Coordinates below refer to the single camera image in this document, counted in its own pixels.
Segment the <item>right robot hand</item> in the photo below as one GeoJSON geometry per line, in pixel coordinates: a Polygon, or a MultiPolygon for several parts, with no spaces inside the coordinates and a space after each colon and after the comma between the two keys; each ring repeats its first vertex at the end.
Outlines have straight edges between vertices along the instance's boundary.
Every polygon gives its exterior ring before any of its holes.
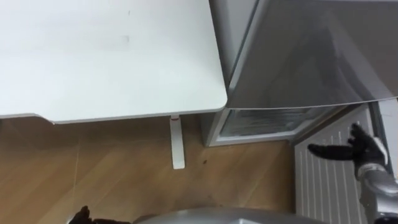
{"type": "Polygon", "coordinates": [[[388,158],[387,150],[381,140],[368,134],[356,123],[351,125],[349,132],[351,137],[346,145],[309,144],[307,149],[321,159],[352,161],[354,174],[358,180],[364,174],[365,167],[385,172],[388,158]]]}

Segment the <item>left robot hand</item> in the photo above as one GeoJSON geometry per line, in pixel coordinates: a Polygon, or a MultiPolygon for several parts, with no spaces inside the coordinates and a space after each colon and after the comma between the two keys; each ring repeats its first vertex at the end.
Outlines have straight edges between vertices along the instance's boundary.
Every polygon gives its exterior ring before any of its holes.
{"type": "Polygon", "coordinates": [[[131,224],[131,222],[124,222],[105,218],[91,218],[88,206],[83,206],[80,210],[69,220],[67,224],[131,224]]]}

